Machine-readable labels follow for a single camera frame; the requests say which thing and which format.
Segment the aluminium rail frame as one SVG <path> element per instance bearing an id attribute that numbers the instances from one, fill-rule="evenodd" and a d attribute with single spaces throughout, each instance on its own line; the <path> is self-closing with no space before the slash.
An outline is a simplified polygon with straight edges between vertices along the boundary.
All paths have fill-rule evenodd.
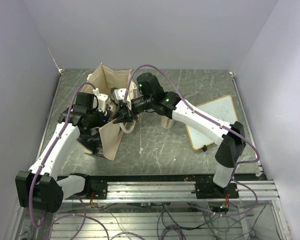
<path id="1" fill-rule="evenodd" d="M 82 196 L 85 199 L 93 199 L 99 203 L 224 201 L 229 198 L 227 194 L 225 199 L 197 199 L 195 184 L 211 183 L 208 176 L 177 176 L 175 179 L 142 179 L 140 181 L 92 177 L 90 180 L 91 182 L 101 181 L 108 184 L 106 199 L 93 199 L 87 195 Z M 260 201 L 272 201 L 280 198 L 275 183 L 270 180 L 252 180 L 234 184 L 237 185 L 239 197 L 231 200 L 252 201 L 257 198 Z"/>

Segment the cream canvas tote bag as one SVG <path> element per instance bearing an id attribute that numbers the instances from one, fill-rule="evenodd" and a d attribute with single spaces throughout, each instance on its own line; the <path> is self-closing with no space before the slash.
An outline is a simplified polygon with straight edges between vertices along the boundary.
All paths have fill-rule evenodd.
<path id="1" fill-rule="evenodd" d="M 100 93 L 108 95 L 110 103 L 115 104 L 111 88 L 129 88 L 128 99 L 132 100 L 137 97 L 137 86 L 134 83 L 128 85 L 131 73 L 131 70 L 113 70 L 104 64 L 100 64 L 93 73 L 88 75 L 87 81 L 98 88 Z M 83 87 L 82 91 L 93 94 L 91 86 Z M 116 112 L 111 111 L 111 121 L 97 130 L 93 130 L 88 134 L 88 139 L 82 142 L 86 155 L 94 158 L 103 157 L 111 161 L 115 159 L 122 136 L 130 134 L 135 127 L 134 122 L 131 124 L 114 124 L 115 115 L 118 110 L 119 108 L 117 107 Z"/>

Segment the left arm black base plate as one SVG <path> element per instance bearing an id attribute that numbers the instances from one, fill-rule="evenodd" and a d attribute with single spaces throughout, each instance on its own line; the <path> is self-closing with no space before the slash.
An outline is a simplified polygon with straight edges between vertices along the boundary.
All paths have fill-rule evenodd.
<path id="1" fill-rule="evenodd" d="M 107 182 L 91 181 L 86 185 L 86 194 L 96 200 L 105 200 L 108 194 Z"/>

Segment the clear square bottle black cap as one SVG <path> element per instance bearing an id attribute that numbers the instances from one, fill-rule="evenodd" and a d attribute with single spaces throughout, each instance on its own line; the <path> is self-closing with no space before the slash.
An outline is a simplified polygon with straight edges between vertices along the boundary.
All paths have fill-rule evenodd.
<path id="1" fill-rule="evenodd" d="M 111 94 L 113 94 L 114 91 L 117 90 L 117 89 L 118 89 L 117 87 L 112 87 L 112 88 L 110 89 Z"/>

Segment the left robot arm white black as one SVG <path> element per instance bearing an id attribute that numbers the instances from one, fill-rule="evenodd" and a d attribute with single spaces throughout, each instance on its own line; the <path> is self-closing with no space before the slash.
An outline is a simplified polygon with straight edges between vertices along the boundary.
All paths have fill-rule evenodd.
<path id="1" fill-rule="evenodd" d="M 102 153 L 100 130 L 111 120 L 110 102 L 110 97 L 98 89 L 77 94 L 75 102 L 59 116 L 54 134 L 42 154 L 28 171 L 19 171 L 15 177 L 22 207 L 55 213 L 62 201 L 72 195 L 81 199 L 91 195 L 89 175 L 72 173 L 61 180 L 58 175 L 75 142 L 94 157 Z"/>

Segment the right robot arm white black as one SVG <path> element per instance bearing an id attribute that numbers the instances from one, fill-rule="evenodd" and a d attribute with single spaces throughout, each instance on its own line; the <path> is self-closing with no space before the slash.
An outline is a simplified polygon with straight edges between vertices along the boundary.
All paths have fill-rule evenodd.
<path id="1" fill-rule="evenodd" d="M 165 91 L 159 80 L 150 72 L 137 77 L 140 96 L 130 99 L 125 95 L 126 89 L 111 89 L 112 96 L 118 106 L 114 123 L 131 123 L 138 115 L 152 110 L 160 116 L 184 123 L 207 136 L 218 145 L 215 153 L 217 161 L 211 194 L 216 198 L 228 192 L 228 185 L 234 175 L 235 164 L 246 147 L 243 125 L 235 121 L 229 123 L 215 118 L 208 113 L 183 100 L 176 92 Z"/>

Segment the beige round lotion bottle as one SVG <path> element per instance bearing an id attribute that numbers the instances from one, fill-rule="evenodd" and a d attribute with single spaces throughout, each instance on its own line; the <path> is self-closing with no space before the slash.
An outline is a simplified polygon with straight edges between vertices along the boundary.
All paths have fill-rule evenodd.
<path id="1" fill-rule="evenodd" d="M 160 124 L 164 129 L 171 129 L 175 123 L 174 119 L 170 119 L 166 116 L 161 117 Z"/>

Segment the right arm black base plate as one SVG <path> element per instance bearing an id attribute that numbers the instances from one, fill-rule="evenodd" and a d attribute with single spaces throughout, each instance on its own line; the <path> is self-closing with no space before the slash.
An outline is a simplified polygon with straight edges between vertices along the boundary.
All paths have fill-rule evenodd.
<path id="1" fill-rule="evenodd" d="M 197 199 L 225 199 L 226 195 L 228 195 L 230 199 L 239 198 L 237 185 L 235 183 L 230 183 L 225 188 L 213 182 L 196 182 L 194 186 Z"/>

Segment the chrome bottle white cap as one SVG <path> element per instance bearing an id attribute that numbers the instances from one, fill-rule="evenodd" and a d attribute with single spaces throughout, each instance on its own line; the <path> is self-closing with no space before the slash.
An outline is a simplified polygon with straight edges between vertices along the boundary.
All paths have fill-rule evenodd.
<path id="1" fill-rule="evenodd" d="M 115 104 L 115 103 L 110 103 L 109 105 L 108 105 L 108 108 L 109 108 L 109 110 L 110 111 L 112 111 L 112 112 L 116 112 L 117 111 L 117 105 Z"/>

